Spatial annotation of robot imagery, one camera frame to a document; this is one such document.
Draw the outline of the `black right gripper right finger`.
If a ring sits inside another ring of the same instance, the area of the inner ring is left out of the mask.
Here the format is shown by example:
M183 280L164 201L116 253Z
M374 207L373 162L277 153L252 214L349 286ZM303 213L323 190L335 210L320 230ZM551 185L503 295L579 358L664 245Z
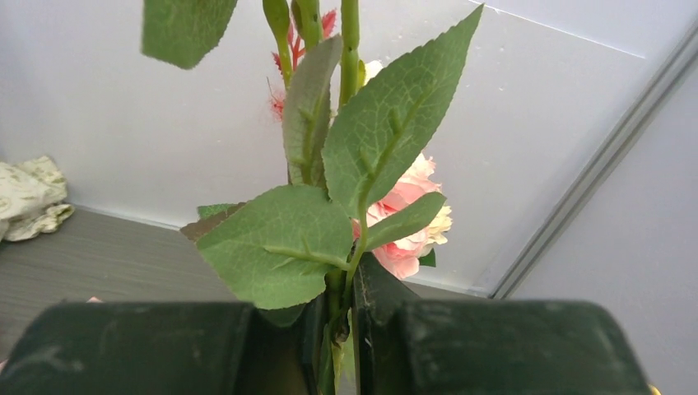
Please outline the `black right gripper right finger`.
M617 321L569 300L427 299L367 253L353 280L360 394L648 394Z

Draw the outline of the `large pink peony stem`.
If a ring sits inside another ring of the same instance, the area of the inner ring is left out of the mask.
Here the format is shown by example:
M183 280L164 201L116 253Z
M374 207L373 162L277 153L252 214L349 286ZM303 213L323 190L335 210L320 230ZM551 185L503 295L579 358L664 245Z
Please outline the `large pink peony stem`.
M366 249L399 280L417 274L433 248L448 242L452 208L437 196L442 188L430 179L434 172L433 159L419 154L365 214L365 224L374 233Z

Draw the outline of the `small pink roses stem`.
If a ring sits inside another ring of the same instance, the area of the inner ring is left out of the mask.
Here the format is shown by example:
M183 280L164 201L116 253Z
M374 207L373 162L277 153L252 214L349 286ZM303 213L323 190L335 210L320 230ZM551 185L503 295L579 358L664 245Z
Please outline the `small pink roses stem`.
M359 55L360 6L265 1L284 91L287 181L246 202L198 208L182 228L240 300L264 310L324 299L321 394L334 394L350 334L353 280L373 232L365 214L434 136L454 98L485 5L390 64Z

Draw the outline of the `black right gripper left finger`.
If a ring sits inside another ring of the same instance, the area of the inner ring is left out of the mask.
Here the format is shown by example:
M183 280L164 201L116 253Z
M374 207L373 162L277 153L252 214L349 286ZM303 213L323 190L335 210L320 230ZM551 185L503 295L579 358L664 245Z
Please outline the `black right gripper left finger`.
M12 348L4 394L319 394L322 304L61 303Z

